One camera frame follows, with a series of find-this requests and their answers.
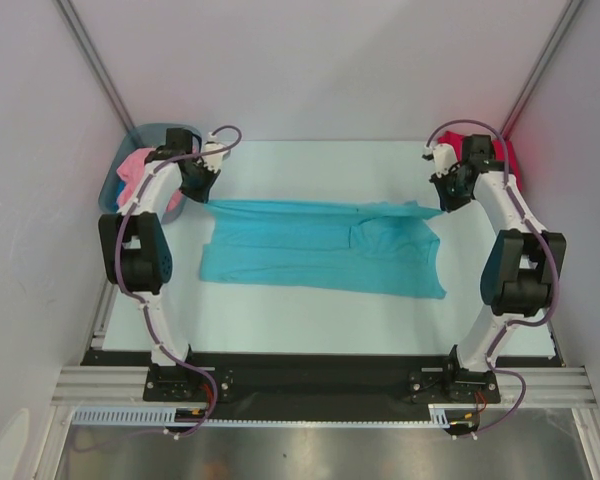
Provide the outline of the teal t-shirt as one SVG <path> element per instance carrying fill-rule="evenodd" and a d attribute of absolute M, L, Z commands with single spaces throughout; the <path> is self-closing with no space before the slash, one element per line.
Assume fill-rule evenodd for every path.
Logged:
<path fill-rule="evenodd" d="M 442 299 L 441 244 L 415 201 L 351 204 L 217 200 L 199 277 L 226 284 L 311 287 Z"/>

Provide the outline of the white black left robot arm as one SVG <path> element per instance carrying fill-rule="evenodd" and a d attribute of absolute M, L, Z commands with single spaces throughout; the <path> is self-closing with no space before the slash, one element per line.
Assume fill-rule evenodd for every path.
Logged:
<path fill-rule="evenodd" d="M 103 213 L 98 233 L 106 277 L 130 300 L 150 345 L 147 401 L 188 401 L 199 391 L 209 401 L 217 383 L 192 362 L 192 351 L 168 290 L 174 258 L 164 232 L 185 199 L 205 204 L 231 151 L 218 133 L 169 125 L 153 145 L 122 149 L 112 178 L 117 209 Z"/>

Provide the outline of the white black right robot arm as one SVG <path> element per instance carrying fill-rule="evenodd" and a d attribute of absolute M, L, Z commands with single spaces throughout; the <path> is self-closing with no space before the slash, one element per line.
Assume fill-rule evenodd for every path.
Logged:
<path fill-rule="evenodd" d="M 546 324 L 559 296 L 566 253 L 563 234 L 551 232 L 526 204 L 508 160 L 499 161 L 488 135 L 463 138 L 459 150 L 428 142 L 423 157 L 446 213 L 479 203 L 496 235 L 480 278 L 483 307 L 470 332 L 455 345 L 436 382 L 439 397 L 452 402 L 498 398 L 496 359 L 519 327 Z"/>

